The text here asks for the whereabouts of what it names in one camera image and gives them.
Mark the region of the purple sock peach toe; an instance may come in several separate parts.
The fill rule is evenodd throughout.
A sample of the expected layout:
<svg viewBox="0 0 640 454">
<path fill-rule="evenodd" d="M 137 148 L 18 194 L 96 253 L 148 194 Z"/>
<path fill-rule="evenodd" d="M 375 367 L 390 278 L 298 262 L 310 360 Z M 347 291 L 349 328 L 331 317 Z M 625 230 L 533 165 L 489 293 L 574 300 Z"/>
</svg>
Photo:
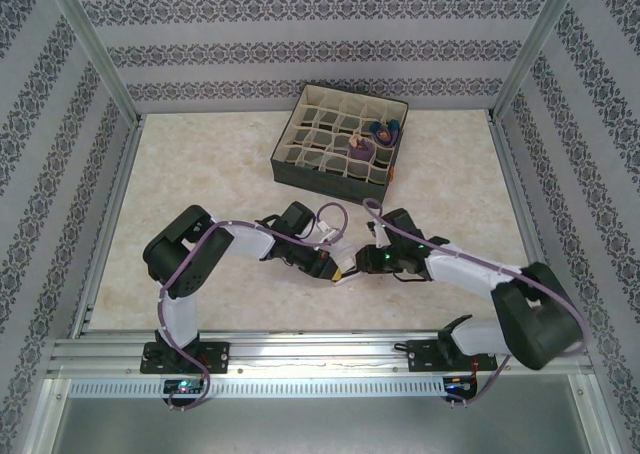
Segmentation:
<svg viewBox="0 0 640 454">
<path fill-rule="evenodd" d="M 348 157 L 351 159 L 369 162 L 375 151 L 375 143 L 370 138 L 353 134 L 348 140 Z"/>
</svg>

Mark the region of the purple sock teal toe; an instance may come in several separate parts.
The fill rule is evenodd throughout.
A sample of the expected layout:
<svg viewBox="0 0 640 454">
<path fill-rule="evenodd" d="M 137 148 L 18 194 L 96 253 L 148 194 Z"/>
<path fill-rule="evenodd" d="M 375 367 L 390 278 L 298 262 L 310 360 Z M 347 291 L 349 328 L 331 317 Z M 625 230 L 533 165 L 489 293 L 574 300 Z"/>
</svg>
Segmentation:
<svg viewBox="0 0 640 454">
<path fill-rule="evenodd" d="M 399 138 L 400 123 L 397 119 L 391 119 L 387 124 L 376 121 L 369 126 L 369 133 L 377 145 L 392 148 Z"/>
</svg>

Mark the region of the dark grey fabric storage box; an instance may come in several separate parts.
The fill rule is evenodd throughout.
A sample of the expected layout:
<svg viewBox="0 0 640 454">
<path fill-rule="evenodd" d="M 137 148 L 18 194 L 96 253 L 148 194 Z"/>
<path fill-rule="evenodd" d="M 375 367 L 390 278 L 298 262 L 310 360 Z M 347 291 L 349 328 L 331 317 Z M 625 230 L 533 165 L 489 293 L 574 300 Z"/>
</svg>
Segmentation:
<svg viewBox="0 0 640 454">
<path fill-rule="evenodd" d="M 393 180 L 409 104 L 345 89 L 306 84 L 271 154 L 276 182 L 360 203 L 382 201 Z M 377 145 L 369 126 L 400 123 L 392 148 Z M 376 151 L 369 162 L 348 157 L 353 134 L 370 138 Z"/>
</svg>

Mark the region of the small circuit board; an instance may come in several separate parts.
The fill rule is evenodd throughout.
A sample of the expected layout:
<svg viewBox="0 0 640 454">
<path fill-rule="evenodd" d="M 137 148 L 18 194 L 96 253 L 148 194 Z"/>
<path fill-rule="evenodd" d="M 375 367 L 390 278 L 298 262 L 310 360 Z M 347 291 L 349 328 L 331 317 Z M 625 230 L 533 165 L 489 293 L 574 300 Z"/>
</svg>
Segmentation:
<svg viewBox="0 0 640 454">
<path fill-rule="evenodd" d="M 444 388 L 456 395 L 471 395 L 477 391 L 477 379 L 474 376 L 444 377 Z"/>
<path fill-rule="evenodd" d="M 163 384 L 163 394 L 198 396 L 203 392 L 204 381 L 199 378 L 167 379 Z"/>
</svg>

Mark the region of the grey sheet metal panel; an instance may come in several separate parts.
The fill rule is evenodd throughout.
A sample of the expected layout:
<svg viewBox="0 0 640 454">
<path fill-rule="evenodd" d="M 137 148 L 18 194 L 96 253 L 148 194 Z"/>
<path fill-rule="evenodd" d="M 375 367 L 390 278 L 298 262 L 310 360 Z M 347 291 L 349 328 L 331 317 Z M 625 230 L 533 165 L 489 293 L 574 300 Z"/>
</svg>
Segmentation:
<svg viewBox="0 0 640 454">
<path fill-rule="evenodd" d="M 409 379 L 350 379 L 342 397 L 270 397 L 231 379 L 174 413 L 152 379 L 50 380 L 23 454 L 624 454 L 591 375 L 502 375 L 453 407 Z"/>
</svg>

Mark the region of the long aluminium mounting rail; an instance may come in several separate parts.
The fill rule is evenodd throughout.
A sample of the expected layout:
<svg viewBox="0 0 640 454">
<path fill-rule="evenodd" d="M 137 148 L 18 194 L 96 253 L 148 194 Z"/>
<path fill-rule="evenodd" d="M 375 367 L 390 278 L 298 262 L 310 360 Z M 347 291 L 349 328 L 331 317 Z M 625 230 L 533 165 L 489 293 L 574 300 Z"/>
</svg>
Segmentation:
<svg viewBox="0 0 640 454">
<path fill-rule="evenodd" d="M 409 373 L 407 355 L 394 345 L 435 339 L 434 331 L 215 332 L 203 341 L 227 342 L 230 378 L 399 377 Z M 95 331 L 59 339 L 46 366 L 50 379 L 133 378 L 151 331 Z"/>
</svg>

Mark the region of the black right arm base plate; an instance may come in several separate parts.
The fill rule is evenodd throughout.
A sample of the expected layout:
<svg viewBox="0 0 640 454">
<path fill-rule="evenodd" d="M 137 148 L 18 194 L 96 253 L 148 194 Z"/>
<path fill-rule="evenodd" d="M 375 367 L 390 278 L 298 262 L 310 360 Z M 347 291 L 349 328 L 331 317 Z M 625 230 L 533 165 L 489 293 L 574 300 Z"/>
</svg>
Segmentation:
<svg viewBox="0 0 640 454">
<path fill-rule="evenodd" d="M 471 373 L 473 368 L 479 372 L 492 372 L 498 368 L 496 359 L 486 354 L 467 356 L 458 353 L 452 360 L 447 360 L 435 339 L 408 340 L 405 349 L 410 372 Z"/>
</svg>

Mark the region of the aluminium side rail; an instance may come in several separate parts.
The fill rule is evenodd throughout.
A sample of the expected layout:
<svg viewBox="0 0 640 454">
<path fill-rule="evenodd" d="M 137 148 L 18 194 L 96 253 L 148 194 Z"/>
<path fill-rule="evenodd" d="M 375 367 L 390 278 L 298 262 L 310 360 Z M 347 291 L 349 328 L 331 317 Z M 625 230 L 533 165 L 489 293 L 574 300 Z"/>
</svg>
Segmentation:
<svg viewBox="0 0 640 454">
<path fill-rule="evenodd" d="M 534 261 L 546 263 L 547 258 L 544 254 L 544 249 L 539 242 L 534 226 L 534 220 L 526 201 L 525 191 L 511 155 L 511 151 L 507 145 L 504 132 L 499 125 L 499 122 L 494 118 L 491 110 L 485 110 L 485 117 L 526 257 L 530 263 Z"/>
<path fill-rule="evenodd" d="M 147 117 L 147 114 L 142 114 L 130 129 L 119 155 L 102 213 L 102 223 L 96 233 L 90 263 L 81 283 L 72 323 L 69 325 L 69 339 L 80 338 L 85 332 L 87 319 L 91 318 Z"/>
</svg>

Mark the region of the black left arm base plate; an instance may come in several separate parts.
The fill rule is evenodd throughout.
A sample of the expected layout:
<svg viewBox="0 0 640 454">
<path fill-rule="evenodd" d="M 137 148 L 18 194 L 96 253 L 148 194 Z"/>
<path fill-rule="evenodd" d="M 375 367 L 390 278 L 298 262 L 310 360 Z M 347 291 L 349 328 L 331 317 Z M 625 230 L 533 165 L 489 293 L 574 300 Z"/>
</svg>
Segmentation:
<svg viewBox="0 0 640 454">
<path fill-rule="evenodd" d="M 202 364 L 210 374 L 228 371 L 230 344 L 227 342 L 194 341 L 183 348 L 186 354 Z M 141 374 L 177 375 L 201 374 L 200 367 L 185 359 L 164 342 L 144 345 L 139 371 Z"/>
</svg>

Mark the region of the aluminium frame post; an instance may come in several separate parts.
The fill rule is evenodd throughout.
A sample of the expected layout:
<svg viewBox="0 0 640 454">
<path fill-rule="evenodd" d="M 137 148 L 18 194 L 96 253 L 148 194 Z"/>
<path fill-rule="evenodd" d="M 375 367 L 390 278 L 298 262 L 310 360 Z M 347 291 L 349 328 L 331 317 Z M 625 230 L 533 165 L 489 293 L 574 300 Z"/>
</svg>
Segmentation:
<svg viewBox="0 0 640 454">
<path fill-rule="evenodd" d="M 546 0 L 543 4 L 539 16 L 501 86 L 494 105 L 488 110 L 489 119 L 494 125 L 505 115 L 568 2 L 569 0 Z"/>
<path fill-rule="evenodd" d="M 128 126 L 138 123 L 141 117 L 135 103 L 121 79 L 113 60 L 101 41 L 80 0 L 56 0 L 61 11 L 80 41 L 86 55 L 96 68 Z"/>
</svg>

